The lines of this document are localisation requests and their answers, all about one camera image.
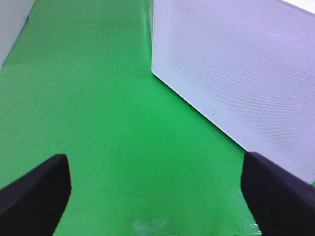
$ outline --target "white panel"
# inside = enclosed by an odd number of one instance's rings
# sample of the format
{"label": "white panel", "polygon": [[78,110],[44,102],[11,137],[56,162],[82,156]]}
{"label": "white panel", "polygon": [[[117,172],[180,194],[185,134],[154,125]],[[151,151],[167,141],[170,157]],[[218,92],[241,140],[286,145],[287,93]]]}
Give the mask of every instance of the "white panel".
{"label": "white panel", "polygon": [[315,15],[278,0],[155,0],[153,72],[246,150],[315,179]]}
{"label": "white panel", "polygon": [[0,0],[0,68],[23,29],[36,0]]}

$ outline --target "green floor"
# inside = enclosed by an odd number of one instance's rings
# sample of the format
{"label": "green floor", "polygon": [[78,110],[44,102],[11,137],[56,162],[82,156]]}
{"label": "green floor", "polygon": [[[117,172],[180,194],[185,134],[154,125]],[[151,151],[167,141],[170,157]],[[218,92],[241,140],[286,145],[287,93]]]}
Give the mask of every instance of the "green floor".
{"label": "green floor", "polygon": [[56,236],[239,236],[244,150],[151,73],[147,0],[37,0],[0,70],[0,187],[55,153]]}

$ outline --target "black foam pad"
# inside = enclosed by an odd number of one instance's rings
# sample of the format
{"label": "black foam pad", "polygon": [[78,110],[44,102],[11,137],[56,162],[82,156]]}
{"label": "black foam pad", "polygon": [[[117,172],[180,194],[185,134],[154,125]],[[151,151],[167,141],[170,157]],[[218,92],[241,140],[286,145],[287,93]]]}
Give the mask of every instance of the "black foam pad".
{"label": "black foam pad", "polygon": [[310,184],[247,152],[241,188],[263,236],[315,236],[315,188]]}
{"label": "black foam pad", "polygon": [[54,155],[0,190],[0,235],[51,236],[70,193],[67,156]]}

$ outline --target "green mat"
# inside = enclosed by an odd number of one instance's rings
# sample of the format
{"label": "green mat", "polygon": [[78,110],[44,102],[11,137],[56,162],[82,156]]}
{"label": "green mat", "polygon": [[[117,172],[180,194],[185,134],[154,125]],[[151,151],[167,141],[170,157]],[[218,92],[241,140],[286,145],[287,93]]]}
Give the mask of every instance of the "green mat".
{"label": "green mat", "polygon": [[56,236],[240,236],[244,150],[151,73],[147,0],[37,0],[0,70],[0,187],[55,153]]}

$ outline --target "white wall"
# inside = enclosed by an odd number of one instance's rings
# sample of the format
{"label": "white wall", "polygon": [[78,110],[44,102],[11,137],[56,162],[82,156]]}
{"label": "white wall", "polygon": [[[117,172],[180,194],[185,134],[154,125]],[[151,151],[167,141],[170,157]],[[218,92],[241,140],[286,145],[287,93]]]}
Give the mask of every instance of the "white wall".
{"label": "white wall", "polygon": [[315,0],[283,0],[315,14]]}
{"label": "white wall", "polygon": [[23,29],[36,0],[0,0],[0,68]]}

